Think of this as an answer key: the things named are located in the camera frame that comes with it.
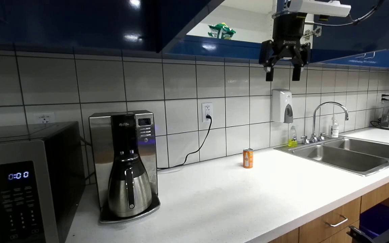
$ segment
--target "electrical outlet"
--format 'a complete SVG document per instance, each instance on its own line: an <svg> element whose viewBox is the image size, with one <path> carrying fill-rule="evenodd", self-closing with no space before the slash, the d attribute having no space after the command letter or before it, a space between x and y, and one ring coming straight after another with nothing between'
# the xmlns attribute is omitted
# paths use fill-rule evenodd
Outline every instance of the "electrical outlet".
<svg viewBox="0 0 389 243"><path fill-rule="evenodd" d="M55 113L46 112L46 113L34 113L34 123L54 123L55 122Z"/></svg>
<svg viewBox="0 0 389 243"><path fill-rule="evenodd" d="M202 122L208 123L210 119L208 119L206 116L210 115L210 117L213 117L213 103L202 103Z"/></svg>

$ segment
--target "coffee maker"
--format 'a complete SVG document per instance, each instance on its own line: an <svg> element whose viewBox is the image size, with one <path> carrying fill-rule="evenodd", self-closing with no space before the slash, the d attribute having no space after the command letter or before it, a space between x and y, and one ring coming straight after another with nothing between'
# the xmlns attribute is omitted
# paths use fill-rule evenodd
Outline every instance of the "coffee maker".
<svg viewBox="0 0 389 243"><path fill-rule="evenodd" d="M100 222L127 222L156 211L160 201L153 113L95 113L89 127Z"/></svg>

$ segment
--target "green dish soap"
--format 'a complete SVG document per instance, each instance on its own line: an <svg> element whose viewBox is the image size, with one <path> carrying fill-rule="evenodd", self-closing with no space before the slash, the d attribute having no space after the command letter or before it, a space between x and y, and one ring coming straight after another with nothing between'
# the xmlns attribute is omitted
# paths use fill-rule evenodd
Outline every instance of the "green dish soap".
<svg viewBox="0 0 389 243"><path fill-rule="evenodd" d="M296 136L296 129L294 126L290 127L289 139L287 140L288 147L296 147L298 145L298 137Z"/></svg>

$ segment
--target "sink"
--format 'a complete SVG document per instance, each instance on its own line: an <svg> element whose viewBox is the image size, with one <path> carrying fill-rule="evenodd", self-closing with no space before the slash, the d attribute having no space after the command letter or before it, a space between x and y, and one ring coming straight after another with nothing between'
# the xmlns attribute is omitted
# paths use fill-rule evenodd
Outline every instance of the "sink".
<svg viewBox="0 0 389 243"><path fill-rule="evenodd" d="M343 138L340 140L325 142L323 145L389 159L389 145L387 144L368 142L352 138Z"/></svg>
<svg viewBox="0 0 389 243"><path fill-rule="evenodd" d="M388 163L388 160L381 157L322 145L309 146L293 150L292 152L300 157L310 158L334 167L349 169L355 172L369 171L377 166Z"/></svg>
<svg viewBox="0 0 389 243"><path fill-rule="evenodd" d="M389 144L357 138L331 138L323 142L275 148L289 154L349 171L363 177L389 167Z"/></svg>

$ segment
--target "wooden drawer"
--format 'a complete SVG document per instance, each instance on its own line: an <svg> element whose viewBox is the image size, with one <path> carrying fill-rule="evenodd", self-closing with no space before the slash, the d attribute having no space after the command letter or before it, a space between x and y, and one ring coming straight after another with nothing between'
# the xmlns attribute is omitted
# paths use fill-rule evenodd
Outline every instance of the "wooden drawer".
<svg viewBox="0 0 389 243"><path fill-rule="evenodd" d="M351 224L352 226L359 227L360 221ZM350 229L348 227L342 229L337 234L329 237L328 239L324 240L321 243L352 243L352 237L350 237L346 232L349 232Z"/></svg>
<svg viewBox="0 0 389 243"><path fill-rule="evenodd" d="M296 228L268 243L298 243L298 229Z"/></svg>
<svg viewBox="0 0 389 243"><path fill-rule="evenodd" d="M361 197L361 213L389 197L389 183L374 189Z"/></svg>
<svg viewBox="0 0 389 243"><path fill-rule="evenodd" d="M360 219L360 204L361 197L358 197L301 226L300 243L319 243L351 225L351 223L356 222ZM335 227L326 224L338 224L342 222L344 218L342 218L341 215L347 218L346 222Z"/></svg>

